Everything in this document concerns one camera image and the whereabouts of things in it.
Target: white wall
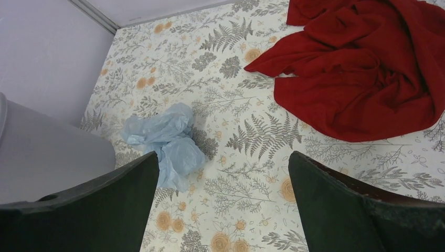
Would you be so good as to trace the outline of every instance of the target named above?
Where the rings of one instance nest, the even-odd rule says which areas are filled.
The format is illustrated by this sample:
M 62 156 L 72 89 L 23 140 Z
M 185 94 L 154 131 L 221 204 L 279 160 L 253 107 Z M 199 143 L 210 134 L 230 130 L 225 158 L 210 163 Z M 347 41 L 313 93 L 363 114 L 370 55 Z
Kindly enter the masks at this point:
M 0 0 L 0 92 L 78 126 L 112 39 L 67 0 Z
M 238 1 L 240 0 L 88 0 L 121 27 Z

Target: red cloth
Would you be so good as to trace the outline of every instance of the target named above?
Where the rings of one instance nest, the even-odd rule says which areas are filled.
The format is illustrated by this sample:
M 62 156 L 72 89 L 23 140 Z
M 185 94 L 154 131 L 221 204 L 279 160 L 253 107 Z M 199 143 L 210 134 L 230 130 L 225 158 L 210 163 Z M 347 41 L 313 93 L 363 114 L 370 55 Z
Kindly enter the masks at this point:
M 277 78 L 276 102 L 333 138 L 432 126 L 445 110 L 445 11 L 414 0 L 291 0 L 278 41 L 245 67 Z

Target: crumpled plastic bag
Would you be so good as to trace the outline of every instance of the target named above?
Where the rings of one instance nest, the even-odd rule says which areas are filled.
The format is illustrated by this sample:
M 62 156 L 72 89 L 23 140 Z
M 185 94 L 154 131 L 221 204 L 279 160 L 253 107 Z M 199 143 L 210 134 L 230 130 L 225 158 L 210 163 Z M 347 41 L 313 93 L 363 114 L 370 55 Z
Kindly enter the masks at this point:
M 185 192 L 189 187 L 186 175 L 204 165 L 204 153 L 192 140 L 193 122 L 192 109 L 183 103 L 150 118 L 132 115 L 125 121 L 121 137 L 144 154 L 156 152 L 158 187 Z

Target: floral tablecloth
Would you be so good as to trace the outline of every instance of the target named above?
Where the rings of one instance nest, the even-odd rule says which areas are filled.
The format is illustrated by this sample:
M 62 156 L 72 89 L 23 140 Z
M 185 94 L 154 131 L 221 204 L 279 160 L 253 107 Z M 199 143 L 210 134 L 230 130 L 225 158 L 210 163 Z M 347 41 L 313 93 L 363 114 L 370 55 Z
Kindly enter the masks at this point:
M 422 132 L 342 142 L 280 108 L 272 78 L 242 70 L 302 30 L 285 25 L 287 9 L 288 1 L 248 0 L 118 30 L 82 128 L 110 140 L 121 166 L 141 155 L 119 136 L 124 120 L 183 102 L 208 158 L 186 193 L 157 189 L 141 251 L 308 251 L 292 150 L 385 190 L 445 201 L 445 117 Z

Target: black object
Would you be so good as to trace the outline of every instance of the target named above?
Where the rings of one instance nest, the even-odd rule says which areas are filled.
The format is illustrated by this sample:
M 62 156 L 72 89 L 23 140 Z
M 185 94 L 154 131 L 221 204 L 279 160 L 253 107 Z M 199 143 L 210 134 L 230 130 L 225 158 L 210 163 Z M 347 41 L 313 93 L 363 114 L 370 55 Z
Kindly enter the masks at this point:
M 0 205 L 0 251 L 140 251 L 158 177 L 152 152 L 37 202 Z
M 445 251 L 445 204 L 381 190 L 300 152 L 289 173 L 310 252 Z

